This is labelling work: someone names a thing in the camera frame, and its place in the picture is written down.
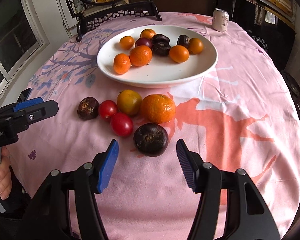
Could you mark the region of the person's left hand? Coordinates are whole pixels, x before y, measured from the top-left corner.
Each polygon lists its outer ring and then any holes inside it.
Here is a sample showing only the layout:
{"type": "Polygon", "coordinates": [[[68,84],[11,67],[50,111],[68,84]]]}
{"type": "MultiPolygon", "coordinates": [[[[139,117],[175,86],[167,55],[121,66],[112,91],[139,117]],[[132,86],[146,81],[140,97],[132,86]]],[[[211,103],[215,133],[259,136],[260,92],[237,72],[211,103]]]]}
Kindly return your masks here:
{"type": "Polygon", "coordinates": [[[12,189],[10,172],[10,153],[6,146],[1,149],[0,163],[0,198],[6,200],[12,189]]]}

